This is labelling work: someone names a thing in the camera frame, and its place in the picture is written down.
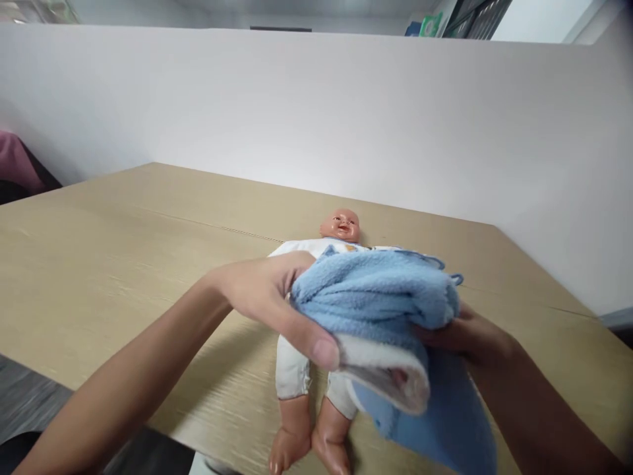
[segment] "doll face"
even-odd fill
[[[354,211],[344,208],[328,216],[321,223],[319,232],[322,238],[338,238],[351,243],[358,243],[361,239],[358,216]]]

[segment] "blue fleece blanket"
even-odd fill
[[[459,357],[426,349],[416,324],[439,329],[459,313],[462,277],[436,258],[412,251],[337,254],[333,247],[294,283],[291,303],[331,333],[346,333],[412,351],[429,375],[427,411],[410,416],[354,382],[356,397],[381,435],[462,474],[497,471],[495,440]]]

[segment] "white onesie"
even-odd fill
[[[369,251],[359,244],[346,243],[333,237],[321,239],[305,239],[303,241],[287,241],[270,256],[286,254],[292,251],[308,251],[318,259],[328,246],[334,246],[339,253]],[[310,360],[299,353],[283,336],[277,342],[277,397],[293,399],[308,393],[310,387]],[[357,408],[347,391],[346,377],[339,373],[328,375],[327,398],[334,407],[347,419],[352,420]]]

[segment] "doll leg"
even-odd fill
[[[351,473],[345,439],[357,411],[347,392],[345,377],[330,373],[328,392],[312,432],[312,448],[330,475]]]
[[[277,342],[275,380],[282,426],[272,443],[268,468],[271,475],[280,475],[311,447],[310,361],[282,336]]]

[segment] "doll foot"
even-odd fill
[[[268,459],[270,475],[281,475],[310,451],[310,433],[297,435],[280,427]]]
[[[351,474],[344,441],[328,440],[317,426],[312,432],[312,448],[330,475]]]

